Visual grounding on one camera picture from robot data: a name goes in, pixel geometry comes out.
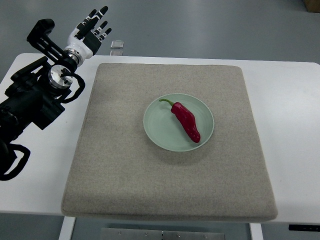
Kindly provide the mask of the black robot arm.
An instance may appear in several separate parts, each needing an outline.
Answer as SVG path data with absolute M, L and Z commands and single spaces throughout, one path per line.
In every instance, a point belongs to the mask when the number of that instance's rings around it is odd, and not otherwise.
M 44 56 L 11 76 L 0 104 L 0 179 L 15 178 L 27 164 L 30 150 L 13 144 L 29 124 L 41 130 L 65 110 L 64 104 L 77 99 L 85 81 L 75 73 L 77 62 L 49 38 L 55 27 L 52 19 L 39 20 L 27 41 Z

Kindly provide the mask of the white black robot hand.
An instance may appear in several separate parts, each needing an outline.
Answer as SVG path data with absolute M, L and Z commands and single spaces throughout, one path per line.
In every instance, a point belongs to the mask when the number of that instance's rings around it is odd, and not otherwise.
M 110 27 L 106 28 L 108 24 L 106 20 L 100 26 L 96 26 L 107 11 L 107 6 L 103 6 L 100 10 L 93 9 L 69 35 L 64 51 L 78 66 L 98 52 L 102 41 L 112 31 Z

